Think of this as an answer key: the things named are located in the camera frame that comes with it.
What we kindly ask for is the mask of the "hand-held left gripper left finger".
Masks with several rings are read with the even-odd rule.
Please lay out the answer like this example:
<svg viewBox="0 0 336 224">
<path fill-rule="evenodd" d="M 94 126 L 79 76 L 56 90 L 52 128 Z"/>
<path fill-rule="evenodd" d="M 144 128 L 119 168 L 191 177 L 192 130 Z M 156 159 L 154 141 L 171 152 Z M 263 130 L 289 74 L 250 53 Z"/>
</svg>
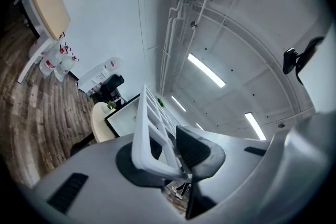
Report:
<svg viewBox="0 0 336 224">
<path fill-rule="evenodd" d="M 115 157 L 117 168 L 124 178 L 138 187 L 163 188 L 169 184 L 167 179 L 136 168 L 131 158 L 131 152 L 132 142 L 123 146 Z"/>
</svg>

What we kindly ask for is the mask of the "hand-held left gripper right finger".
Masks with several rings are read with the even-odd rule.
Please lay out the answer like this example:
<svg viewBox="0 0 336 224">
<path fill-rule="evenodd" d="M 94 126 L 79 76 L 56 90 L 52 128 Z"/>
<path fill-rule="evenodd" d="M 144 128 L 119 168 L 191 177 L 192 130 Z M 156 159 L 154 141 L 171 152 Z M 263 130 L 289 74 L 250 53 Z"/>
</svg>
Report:
<svg viewBox="0 0 336 224">
<path fill-rule="evenodd" d="M 199 184 L 218 172 L 226 155 L 218 144 L 182 126 L 176 128 L 176 146 L 192 174 L 190 198 L 185 215 L 186 219 L 192 219 L 216 205 L 202 194 Z"/>
</svg>

